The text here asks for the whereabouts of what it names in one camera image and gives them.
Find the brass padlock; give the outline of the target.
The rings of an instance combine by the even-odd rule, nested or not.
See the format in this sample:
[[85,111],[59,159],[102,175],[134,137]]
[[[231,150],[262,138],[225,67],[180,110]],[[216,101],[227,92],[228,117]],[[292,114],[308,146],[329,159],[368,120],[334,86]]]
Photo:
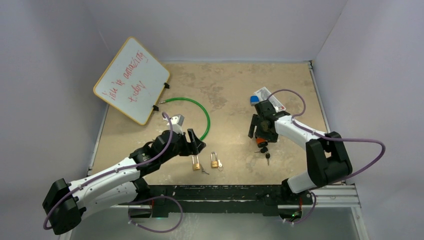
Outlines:
[[197,171],[201,169],[199,158],[197,155],[192,155],[192,170]]
[[212,151],[210,153],[210,166],[213,169],[217,169],[219,167],[219,159],[215,151]]

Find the black-headed keys bunch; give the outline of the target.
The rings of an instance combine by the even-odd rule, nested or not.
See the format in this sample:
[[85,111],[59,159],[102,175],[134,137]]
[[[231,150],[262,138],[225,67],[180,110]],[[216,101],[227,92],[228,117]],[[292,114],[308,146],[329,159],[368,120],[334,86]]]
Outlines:
[[255,153],[264,154],[267,165],[268,166],[270,165],[271,154],[269,153],[269,150],[268,150],[268,148],[266,146],[262,147],[260,150],[255,151]]

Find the green cable lock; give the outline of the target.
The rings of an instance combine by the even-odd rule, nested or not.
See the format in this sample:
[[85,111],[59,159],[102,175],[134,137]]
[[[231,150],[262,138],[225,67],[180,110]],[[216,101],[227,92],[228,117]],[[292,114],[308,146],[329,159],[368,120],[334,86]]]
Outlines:
[[158,103],[160,105],[169,103],[173,103],[174,105],[180,103],[183,105],[185,107],[184,113],[189,114],[189,116],[192,118],[191,121],[193,123],[195,121],[199,122],[196,124],[197,127],[201,125],[200,122],[202,122],[204,125],[202,127],[203,132],[199,137],[200,140],[205,140],[207,138],[211,131],[212,121],[208,110],[200,102],[189,97],[171,97],[168,99],[160,100]]

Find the orange black lock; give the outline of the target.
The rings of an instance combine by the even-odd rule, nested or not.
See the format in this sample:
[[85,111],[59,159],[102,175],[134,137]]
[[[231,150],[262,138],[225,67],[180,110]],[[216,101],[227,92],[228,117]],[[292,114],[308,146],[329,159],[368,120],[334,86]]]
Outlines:
[[255,140],[258,148],[263,148],[268,145],[268,141],[263,138],[258,137]]

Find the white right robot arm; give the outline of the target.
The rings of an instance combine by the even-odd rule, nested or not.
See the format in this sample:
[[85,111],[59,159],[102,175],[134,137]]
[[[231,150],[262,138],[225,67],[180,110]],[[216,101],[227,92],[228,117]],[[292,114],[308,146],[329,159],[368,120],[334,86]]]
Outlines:
[[281,183],[280,196],[288,204],[302,192],[339,182],[353,171],[346,147],[339,133],[325,133],[298,123],[286,111],[276,111],[269,100],[255,104],[248,132],[249,138],[267,143],[286,137],[306,153],[306,171]]

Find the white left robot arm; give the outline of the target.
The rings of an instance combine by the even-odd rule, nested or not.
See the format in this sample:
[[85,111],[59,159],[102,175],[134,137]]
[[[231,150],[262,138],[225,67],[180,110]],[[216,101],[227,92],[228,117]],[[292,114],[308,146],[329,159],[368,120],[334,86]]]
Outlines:
[[70,182],[64,178],[54,181],[42,202],[46,213],[43,228],[53,230],[55,235],[64,234],[75,228],[89,211],[109,207],[105,200],[113,196],[125,197],[125,203],[146,203],[149,191],[141,185],[136,186],[139,179],[159,170],[162,164],[176,156],[198,155],[206,146],[191,128],[183,133],[165,130],[103,171]]

